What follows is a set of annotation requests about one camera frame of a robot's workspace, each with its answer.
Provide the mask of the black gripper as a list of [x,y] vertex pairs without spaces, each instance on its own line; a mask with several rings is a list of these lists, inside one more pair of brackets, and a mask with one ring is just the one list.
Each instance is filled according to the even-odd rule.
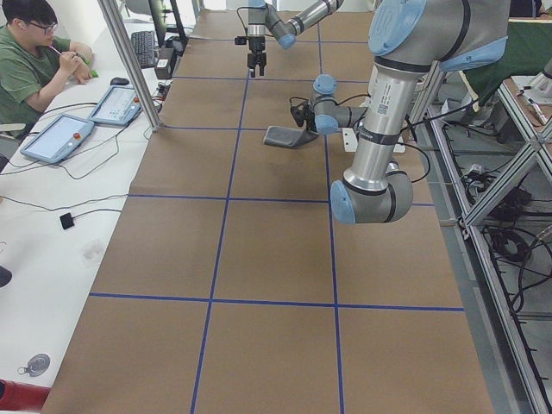
[[255,69],[259,67],[261,77],[265,76],[267,65],[266,38],[264,36],[248,37],[248,72],[250,78],[255,78]]

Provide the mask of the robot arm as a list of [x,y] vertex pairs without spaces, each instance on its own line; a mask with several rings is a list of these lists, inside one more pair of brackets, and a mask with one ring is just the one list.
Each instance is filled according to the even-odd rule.
[[266,1],[249,1],[245,42],[248,45],[247,67],[251,78],[263,76],[267,66],[266,36],[270,34],[285,50],[291,48],[299,35],[337,12],[343,1],[316,1],[309,8],[284,21],[275,7]]
[[330,187],[341,223],[391,223],[413,201],[412,183],[392,161],[417,80],[437,63],[444,72],[492,64],[505,51],[507,1],[384,1],[368,46],[376,71],[352,166]]

